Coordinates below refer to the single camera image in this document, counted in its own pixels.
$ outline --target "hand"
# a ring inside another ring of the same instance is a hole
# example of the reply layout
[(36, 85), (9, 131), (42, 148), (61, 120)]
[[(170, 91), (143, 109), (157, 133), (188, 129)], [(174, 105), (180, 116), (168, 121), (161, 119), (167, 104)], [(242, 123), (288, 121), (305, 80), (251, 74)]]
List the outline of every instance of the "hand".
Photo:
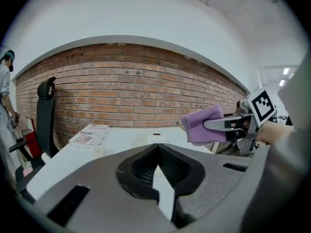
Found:
[(290, 134), (293, 130), (293, 126), (266, 121), (259, 129), (256, 141), (275, 145), (281, 138)]
[(18, 124), (19, 114), (17, 112), (14, 112), (12, 116), (13, 116), (14, 122)]

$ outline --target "purple cloth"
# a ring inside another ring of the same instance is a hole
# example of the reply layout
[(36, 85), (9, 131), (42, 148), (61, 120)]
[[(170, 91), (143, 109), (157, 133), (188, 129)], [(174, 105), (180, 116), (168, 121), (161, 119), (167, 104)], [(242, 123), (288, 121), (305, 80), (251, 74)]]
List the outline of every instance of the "purple cloth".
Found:
[(224, 117), (224, 114), (219, 104), (182, 116), (181, 122), (187, 133), (188, 142), (197, 146), (209, 142), (225, 142), (226, 136), (224, 131), (207, 130), (203, 126), (204, 120), (221, 117)]

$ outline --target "white lab coat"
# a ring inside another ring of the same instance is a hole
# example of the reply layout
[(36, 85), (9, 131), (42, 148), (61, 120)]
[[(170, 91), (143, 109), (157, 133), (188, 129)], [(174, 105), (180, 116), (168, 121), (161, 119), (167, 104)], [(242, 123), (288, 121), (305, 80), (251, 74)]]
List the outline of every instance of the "white lab coat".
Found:
[[(8, 95), (10, 86), (10, 71), (4, 61), (0, 64), (0, 98)], [(15, 177), (15, 170), (21, 165), (21, 159), (16, 151), (9, 152), (9, 148), (16, 144), (13, 134), (8, 128), (9, 115), (0, 101), (0, 151), (2, 161), (5, 161), (10, 173)]]

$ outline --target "white table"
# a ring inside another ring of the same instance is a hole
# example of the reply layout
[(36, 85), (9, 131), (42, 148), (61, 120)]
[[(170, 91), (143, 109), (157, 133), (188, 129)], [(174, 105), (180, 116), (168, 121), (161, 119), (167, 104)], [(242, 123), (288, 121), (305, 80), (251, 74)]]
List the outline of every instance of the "white table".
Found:
[[(137, 136), (140, 134), (160, 133), (166, 136), (167, 143), (191, 150), (211, 153), (205, 147), (197, 147), (187, 142), (186, 133), (178, 127), (137, 129), (137, 128), (109, 128), (104, 140), (105, 156), (119, 153), (136, 147)], [(67, 144), (42, 169), (27, 185), (27, 191), (38, 200), (52, 186), (63, 178), (73, 173), (84, 164), (97, 159), (94, 151), (71, 147)]]

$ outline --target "white wall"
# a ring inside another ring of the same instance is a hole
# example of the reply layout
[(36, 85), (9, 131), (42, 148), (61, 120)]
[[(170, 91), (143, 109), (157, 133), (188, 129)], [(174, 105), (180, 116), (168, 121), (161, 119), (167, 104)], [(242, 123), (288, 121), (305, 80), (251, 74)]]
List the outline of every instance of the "white wall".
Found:
[(307, 53), (308, 41), (298, 37), (266, 40), (251, 47), (251, 58), (257, 67), (298, 66)]
[(199, 0), (58, 0), (23, 28), (14, 46), (12, 77), (62, 50), (104, 42), (173, 50), (216, 68), (246, 89), (250, 86), (243, 39)]
[(277, 116), (278, 117), (279, 116), (287, 116), (287, 111), (284, 107), (284, 104), (277, 94), (281, 87), (279, 85), (268, 85), (268, 86), (264, 86), (264, 88), (269, 93), (269, 95), (272, 99), (272, 102), (276, 106)]

